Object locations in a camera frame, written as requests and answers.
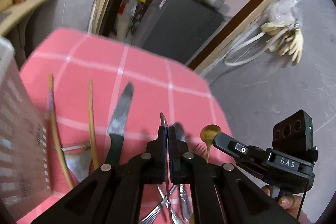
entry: fingernail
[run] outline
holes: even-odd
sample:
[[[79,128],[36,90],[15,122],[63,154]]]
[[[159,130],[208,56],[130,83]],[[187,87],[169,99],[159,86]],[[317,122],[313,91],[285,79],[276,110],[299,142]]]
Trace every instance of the fingernail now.
[[[289,198],[287,197],[281,197],[280,198],[280,205],[287,205],[289,203]]]

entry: camera lens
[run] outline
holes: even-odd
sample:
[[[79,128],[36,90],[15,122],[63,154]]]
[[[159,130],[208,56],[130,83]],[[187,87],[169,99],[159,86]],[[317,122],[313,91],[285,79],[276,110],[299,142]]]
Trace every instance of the camera lens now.
[[[294,130],[295,132],[298,132],[301,128],[301,121],[300,120],[297,120],[294,124]]]
[[[283,129],[283,133],[282,135],[286,138],[291,134],[291,125],[288,124],[285,126],[285,128]]]
[[[281,132],[280,130],[275,131],[274,133],[274,139],[277,141],[281,137]]]

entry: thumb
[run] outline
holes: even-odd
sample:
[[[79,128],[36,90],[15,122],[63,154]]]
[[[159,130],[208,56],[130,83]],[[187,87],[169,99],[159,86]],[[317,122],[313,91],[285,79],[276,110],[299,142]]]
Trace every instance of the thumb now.
[[[284,209],[298,210],[301,200],[302,197],[297,195],[282,196],[279,199],[279,205]]]

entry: green knife handle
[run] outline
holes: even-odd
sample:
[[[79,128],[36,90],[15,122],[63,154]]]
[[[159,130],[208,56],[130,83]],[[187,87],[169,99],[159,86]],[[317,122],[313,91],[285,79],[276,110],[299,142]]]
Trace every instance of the green knife handle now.
[[[107,154],[105,163],[113,166],[119,165],[121,149],[123,147],[124,137],[120,135],[110,134],[111,147]]]

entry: black refrigerator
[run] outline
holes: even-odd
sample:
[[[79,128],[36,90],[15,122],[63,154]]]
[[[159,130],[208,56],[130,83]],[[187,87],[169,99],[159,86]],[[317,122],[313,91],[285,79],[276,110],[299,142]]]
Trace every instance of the black refrigerator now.
[[[223,16],[195,0],[153,0],[132,45],[185,64],[223,22]]]

